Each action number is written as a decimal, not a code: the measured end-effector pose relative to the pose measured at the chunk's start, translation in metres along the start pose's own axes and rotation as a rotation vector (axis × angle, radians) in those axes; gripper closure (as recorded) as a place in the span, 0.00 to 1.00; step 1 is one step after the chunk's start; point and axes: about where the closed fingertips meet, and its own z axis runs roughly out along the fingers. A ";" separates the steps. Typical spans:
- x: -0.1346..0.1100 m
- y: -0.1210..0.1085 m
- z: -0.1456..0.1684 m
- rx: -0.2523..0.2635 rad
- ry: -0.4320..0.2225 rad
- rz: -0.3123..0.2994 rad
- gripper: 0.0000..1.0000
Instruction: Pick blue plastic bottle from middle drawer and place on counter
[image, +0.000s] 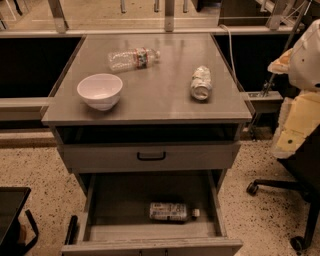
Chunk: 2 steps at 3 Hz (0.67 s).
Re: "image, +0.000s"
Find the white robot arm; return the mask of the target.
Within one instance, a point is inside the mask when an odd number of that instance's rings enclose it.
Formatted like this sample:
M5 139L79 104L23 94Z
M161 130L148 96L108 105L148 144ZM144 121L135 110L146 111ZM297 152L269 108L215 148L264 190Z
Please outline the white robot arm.
M292 48L271 62L268 71L287 74L298 96L281 105L271 152L276 158L294 155L320 125L320 20L315 20Z

